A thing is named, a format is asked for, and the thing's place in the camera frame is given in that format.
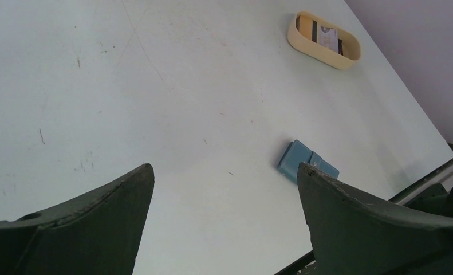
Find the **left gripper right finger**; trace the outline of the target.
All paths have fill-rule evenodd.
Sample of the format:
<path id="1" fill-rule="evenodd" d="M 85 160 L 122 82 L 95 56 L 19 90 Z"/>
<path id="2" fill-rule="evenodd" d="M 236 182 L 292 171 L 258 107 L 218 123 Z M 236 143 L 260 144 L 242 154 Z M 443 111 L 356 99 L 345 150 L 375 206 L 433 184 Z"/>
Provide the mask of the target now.
<path id="1" fill-rule="evenodd" d="M 309 274 L 453 274 L 453 218 L 398 205 L 302 163 Z"/>

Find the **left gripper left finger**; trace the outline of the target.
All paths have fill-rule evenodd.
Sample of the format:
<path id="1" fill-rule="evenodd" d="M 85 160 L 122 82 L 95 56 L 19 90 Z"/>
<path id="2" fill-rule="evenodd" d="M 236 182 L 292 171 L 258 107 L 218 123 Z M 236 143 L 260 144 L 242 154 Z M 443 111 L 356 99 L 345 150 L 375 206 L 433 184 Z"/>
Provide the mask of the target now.
<path id="1" fill-rule="evenodd" d="M 0 274 L 132 274 L 154 190 L 142 164 L 92 191 L 0 221 Z"/>

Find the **blue card holder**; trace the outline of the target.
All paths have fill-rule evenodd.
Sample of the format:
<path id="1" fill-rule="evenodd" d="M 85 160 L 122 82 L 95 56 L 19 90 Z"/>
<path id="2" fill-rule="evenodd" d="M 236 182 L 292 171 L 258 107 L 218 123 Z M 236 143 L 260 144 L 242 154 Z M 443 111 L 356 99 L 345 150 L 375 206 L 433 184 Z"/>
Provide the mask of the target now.
<path id="1" fill-rule="evenodd" d="M 314 166 L 324 174 L 335 179 L 337 179 L 340 174 L 338 169 L 299 140 L 293 140 L 289 143 L 277 164 L 277 171 L 293 184 L 297 185 L 297 172 L 300 163 Z"/>

